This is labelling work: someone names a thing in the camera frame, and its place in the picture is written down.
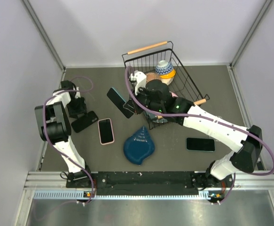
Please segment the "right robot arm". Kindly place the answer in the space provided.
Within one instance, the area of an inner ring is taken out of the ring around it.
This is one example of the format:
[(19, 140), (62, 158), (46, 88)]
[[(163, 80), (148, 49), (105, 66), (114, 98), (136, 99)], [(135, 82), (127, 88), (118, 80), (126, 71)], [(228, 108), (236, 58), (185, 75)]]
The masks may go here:
[(206, 170), (206, 182), (217, 186), (227, 176), (238, 171), (253, 174), (263, 148), (262, 130), (230, 124), (212, 115), (194, 102), (174, 95), (169, 87), (159, 80), (144, 83), (137, 90), (126, 88), (134, 105), (141, 111), (161, 114), (170, 122), (195, 129), (227, 146), (231, 151), (213, 161)]

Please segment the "blue-edged phone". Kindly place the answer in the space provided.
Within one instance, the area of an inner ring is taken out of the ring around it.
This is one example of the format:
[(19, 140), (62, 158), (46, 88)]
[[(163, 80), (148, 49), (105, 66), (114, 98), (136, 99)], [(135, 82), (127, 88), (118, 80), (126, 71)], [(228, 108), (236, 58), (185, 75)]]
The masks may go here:
[(215, 141), (209, 138), (193, 138), (186, 139), (186, 148), (190, 151), (214, 152)]

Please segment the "black ring phone case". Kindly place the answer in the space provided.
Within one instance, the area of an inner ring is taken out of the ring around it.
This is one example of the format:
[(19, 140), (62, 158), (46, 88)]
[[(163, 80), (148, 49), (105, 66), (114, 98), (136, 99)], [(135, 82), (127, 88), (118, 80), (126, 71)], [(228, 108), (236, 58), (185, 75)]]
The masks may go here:
[(94, 111), (90, 111), (87, 114), (84, 114), (80, 118), (73, 121), (71, 123), (71, 126), (76, 133), (79, 133), (97, 121), (97, 114)]

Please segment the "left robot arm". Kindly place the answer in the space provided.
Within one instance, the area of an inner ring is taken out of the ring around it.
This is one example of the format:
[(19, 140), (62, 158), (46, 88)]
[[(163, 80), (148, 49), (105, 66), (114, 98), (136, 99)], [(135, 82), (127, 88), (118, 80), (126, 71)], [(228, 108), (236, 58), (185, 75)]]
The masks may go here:
[(79, 88), (72, 81), (62, 81), (61, 88), (34, 111), (41, 139), (62, 156), (68, 167), (67, 187), (94, 188), (93, 175), (71, 139), (68, 118), (79, 120), (87, 115), (86, 101)]

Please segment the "teal-edged phone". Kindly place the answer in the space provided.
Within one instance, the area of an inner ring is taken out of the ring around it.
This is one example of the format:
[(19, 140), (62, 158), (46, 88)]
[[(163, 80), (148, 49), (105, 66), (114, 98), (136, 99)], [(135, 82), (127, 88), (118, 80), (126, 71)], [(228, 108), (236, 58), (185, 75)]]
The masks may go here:
[(129, 119), (133, 116), (133, 113), (131, 111), (124, 108), (124, 104), (126, 103), (126, 101), (121, 97), (121, 95), (117, 92), (115, 88), (109, 89), (107, 97), (126, 118)]

